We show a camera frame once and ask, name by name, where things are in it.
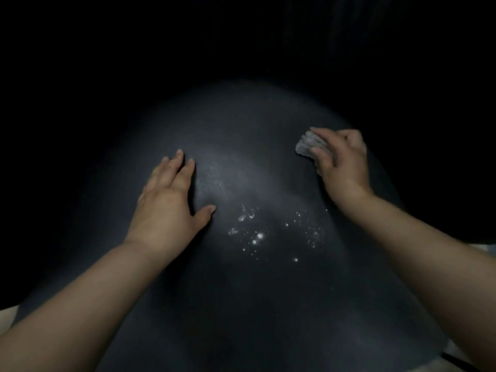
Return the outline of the person's right hand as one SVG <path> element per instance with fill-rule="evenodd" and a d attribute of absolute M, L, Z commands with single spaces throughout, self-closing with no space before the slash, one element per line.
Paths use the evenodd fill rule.
<path fill-rule="evenodd" d="M 322 175 L 326 192 L 335 205 L 352 218 L 362 209 L 363 203 L 374 196 L 362 134 L 357 129 L 333 131 L 311 127 L 310 130 L 326 141 L 334 155 L 334 168 Z"/>

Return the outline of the person's left hand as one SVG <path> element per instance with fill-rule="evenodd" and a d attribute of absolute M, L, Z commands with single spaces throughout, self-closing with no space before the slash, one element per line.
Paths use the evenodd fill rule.
<path fill-rule="evenodd" d="M 153 260 L 166 267 L 201 230 L 195 231 L 192 224 L 195 213 L 191 213 L 189 206 L 195 161 L 189 159 L 185 162 L 183 159 L 170 187 L 159 186 L 161 162 L 154 168 L 140 194 L 124 243 L 149 252 Z"/>

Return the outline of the white cleaning cloth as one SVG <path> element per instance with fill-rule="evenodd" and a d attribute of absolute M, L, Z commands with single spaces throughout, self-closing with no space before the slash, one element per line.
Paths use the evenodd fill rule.
<path fill-rule="evenodd" d="M 326 151 L 327 155 L 332 157 L 332 150 L 329 148 L 326 141 L 310 130 L 301 136 L 296 144 L 295 153 L 299 156 L 311 159 L 315 165 L 316 173 L 322 177 L 317 158 L 312 153 L 313 148 L 320 148 Z"/>

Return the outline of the person's left forearm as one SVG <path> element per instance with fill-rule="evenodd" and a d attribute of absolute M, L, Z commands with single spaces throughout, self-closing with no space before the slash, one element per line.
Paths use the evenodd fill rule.
<path fill-rule="evenodd" d="M 94 372 L 121 323 L 174 259 L 122 244 L 0 336 L 0 372 Z"/>

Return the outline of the person's right forearm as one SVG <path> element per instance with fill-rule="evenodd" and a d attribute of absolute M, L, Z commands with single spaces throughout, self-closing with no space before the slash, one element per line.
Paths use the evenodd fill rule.
<path fill-rule="evenodd" d="M 368 193 L 339 203 L 372 236 L 443 331 L 483 372 L 496 372 L 496 258 Z"/>

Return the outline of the scatter of white specks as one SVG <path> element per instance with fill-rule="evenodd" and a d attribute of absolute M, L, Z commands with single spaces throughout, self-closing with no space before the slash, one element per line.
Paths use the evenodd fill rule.
<path fill-rule="evenodd" d="M 241 204 L 228 218 L 224 234 L 237 254 L 254 261 L 299 264 L 322 253 L 335 237 L 328 213 L 310 208 Z"/>

